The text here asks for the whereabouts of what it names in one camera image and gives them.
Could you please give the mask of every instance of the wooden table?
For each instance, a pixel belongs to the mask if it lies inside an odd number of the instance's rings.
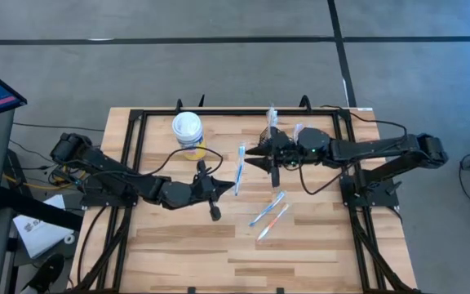
[[[130,108],[112,108],[101,149],[120,160]],[[374,119],[372,111],[352,110],[363,118]],[[149,117],[140,172],[160,166],[166,156],[178,149],[171,130],[173,116]],[[224,156],[223,166],[214,174],[220,180],[235,177],[237,147],[241,142],[254,146],[265,129],[265,116],[203,116],[207,146]],[[330,118],[322,116],[279,117],[278,127],[291,134],[296,123],[311,125],[335,136]],[[375,123],[352,120],[357,141],[377,140]],[[135,146],[131,146],[129,162]],[[217,158],[206,156],[206,165],[214,166]],[[383,159],[362,164],[371,169]],[[191,182],[195,162],[177,154],[159,172],[173,180]],[[314,190],[339,173],[328,167],[305,167],[307,186]],[[219,201],[222,219],[212,222],[207,203],[177,211],[167,211],[140,201],[133,210],[121,292],[361,292],[357,258],[347,208],[342,204],[338,183],[316,195],[306,194],[297,171],[281,170],[281,188],[287,192],[284,203],[291,208],[277,222],[267,238],[257,243],[256,237],[280,210],[264,217],[255,228],[251,220],[274,197],[270,177],[248,164],[242,177],[239,196],[232,190]],[[81,236],[85,236],[99,208],[85,213]],[[416,287],[409,253],[400,220],[384,208],[372,212],[379,250],[402,281]],[[109,209],[96,222],[82,259],[84,275],[99,257],[109,222]],[[71,272],[76,281],[79,239]],[[107,286],[111,286],[115,255],[109,263]],[[372,260],[366,254],[371,286],[375,286]]]

